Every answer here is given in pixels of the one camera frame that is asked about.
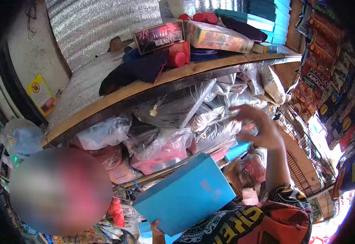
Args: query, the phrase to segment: colorful box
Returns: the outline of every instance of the colorful box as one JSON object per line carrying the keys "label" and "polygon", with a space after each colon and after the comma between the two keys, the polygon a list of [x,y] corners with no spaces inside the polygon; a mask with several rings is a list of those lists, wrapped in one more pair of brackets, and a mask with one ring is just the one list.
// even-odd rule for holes
{"label": "colorful box", "polygon": [[207,23],[185,21],[186,40],[195,48],[209,48],[249,53],[253,41],[225,27]]}
{"label": "colorful box", "polygon": [[183,21],[163,19],[160,25],[133,32],[140,54],[184,41]]}
{"label": "colorful box", "polygon": [[214,160],[204,153],[192,157],[170,176],[139,194],[133,207],[169,236],[217,212],[235,193]]}

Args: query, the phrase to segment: person's arm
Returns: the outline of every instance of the person's arm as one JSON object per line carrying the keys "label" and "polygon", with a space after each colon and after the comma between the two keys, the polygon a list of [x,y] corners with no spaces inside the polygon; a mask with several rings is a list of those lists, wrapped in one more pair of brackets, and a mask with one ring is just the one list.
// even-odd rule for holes
{"label": "person's arm", "polygon": [[235,120],[253,120],[259,132],[256,136],[240,133],[238,139],[250,141],[256,146],[267,148],[266,189],[270,191],[281,185],[288,185],[290,172],[287,165],[286,149],[281,134],[275,122],[260,110],[248,105],[230,107],[229,110],[239,110]]}
{"label": "person's arm", "polygon": [[158,223],[160,223],[159,220],[151,223],[152,242],[153,244],[165,244],[165,234],[157,228]]}

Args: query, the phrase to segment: graphic t-shirt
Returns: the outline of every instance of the graphic t-shirt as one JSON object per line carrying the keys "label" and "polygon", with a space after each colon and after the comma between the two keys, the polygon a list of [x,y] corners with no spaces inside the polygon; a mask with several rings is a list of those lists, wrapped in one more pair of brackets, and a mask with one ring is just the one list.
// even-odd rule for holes
{"label": "graphic t-shirt", "polygon": [[174,244],[308,243],[312,210],[297,188],[272,190],[268,201],[219,211],[186,230]]}

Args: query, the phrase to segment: person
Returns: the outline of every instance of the person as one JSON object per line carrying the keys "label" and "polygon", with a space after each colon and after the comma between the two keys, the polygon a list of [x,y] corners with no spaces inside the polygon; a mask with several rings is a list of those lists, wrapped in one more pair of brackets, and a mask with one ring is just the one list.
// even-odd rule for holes
{"label": "person", "polygon": [[[229,110],[238,110],[233,120],[253,120],[259,130],[256,136],[239,134],[238,138],[267,148],[268,200],[256,206],[237,205],[215,212],[184,231],[174,244],[309,243],[312,210],[305,195],[291,186],[286,149],[275,122],[248,105]],[[151,223],[153,244],[165,244],[158,223],[159,220]]]}

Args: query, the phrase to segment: wooden plank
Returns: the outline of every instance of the wooden plank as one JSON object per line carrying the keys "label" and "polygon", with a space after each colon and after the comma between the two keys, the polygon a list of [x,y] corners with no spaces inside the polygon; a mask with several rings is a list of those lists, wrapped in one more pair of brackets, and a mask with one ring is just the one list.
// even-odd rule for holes
{"label": "wooden plank", "polygon": [[135,82],[130,85],[127,85],[116,92],[113,92],[93,104],[85,107],[83,110],[77,112],[69,119],[65,120],[63,123],[58,125],[57,127],[53,128],[49,131],[46,136],[42,139],[41,144],[42,147],[47,145],[53,139],[61,135],[63,132],[67,131],[71,127],[75,126],[79,122],[85,120],[86,118],[94,115],[95,113],[113,105],[117,102],[124,100],[128,97],[136,95],[140,92],[145,90],[151,89],[153,87],[178,80],[180,78],[202,73],[205,71],[232,66],[236,64],[244,64],[250,63],[254,61],[261,61],[261,60],[268,60],[268,59],[276,59],[276,58],[301,58],[301,56],[297,53],[267,53],[267,54],[260,54],[260,53],[250,53],[245,55],[236,55],[231,57],[226,57],[222,59],[216,59],[207,62],[199,62],[199,63],[191,63],[181,68],[172,69],[162,73],[157,80],[156,84],[150,84],[145,82]]}

